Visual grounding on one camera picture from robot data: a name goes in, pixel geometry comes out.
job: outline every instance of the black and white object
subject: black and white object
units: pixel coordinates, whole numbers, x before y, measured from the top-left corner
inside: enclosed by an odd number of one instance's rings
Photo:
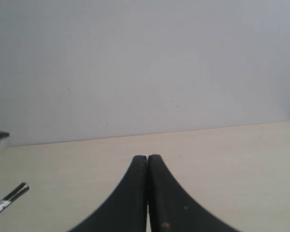
[[[0,201],[0,213],[8,207],[12,202],[14,202],[18,197],[23,195],[29,190],[29,185],[25,182],[21,183],[17,188],[10,192]]]

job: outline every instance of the table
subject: table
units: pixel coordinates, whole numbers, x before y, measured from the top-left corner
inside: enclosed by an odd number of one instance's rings
[[[66,232],[114,190],[134,155],[162,155],[182,187],[244,232],[290,232],[290,122],[7,148],[0,232]]]

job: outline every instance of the white wall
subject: white wall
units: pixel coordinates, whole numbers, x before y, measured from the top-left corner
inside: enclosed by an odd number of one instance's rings
[[[10,145],[290,119],[290,0],[0,0]]]

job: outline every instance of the black rubber pad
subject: black rubber pad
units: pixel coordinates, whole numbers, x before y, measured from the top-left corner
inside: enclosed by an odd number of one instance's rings
[[[70,232],[145,232],[146,156],[135,156],[109,198]]]
[[[174,179],[160,155],[148,158],[152,232],[236,232],[196,203]]]

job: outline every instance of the wall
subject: wall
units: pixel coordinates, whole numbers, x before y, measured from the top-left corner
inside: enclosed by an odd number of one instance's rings
[[[10,146],[290,120],[290,0],[0,0]]]

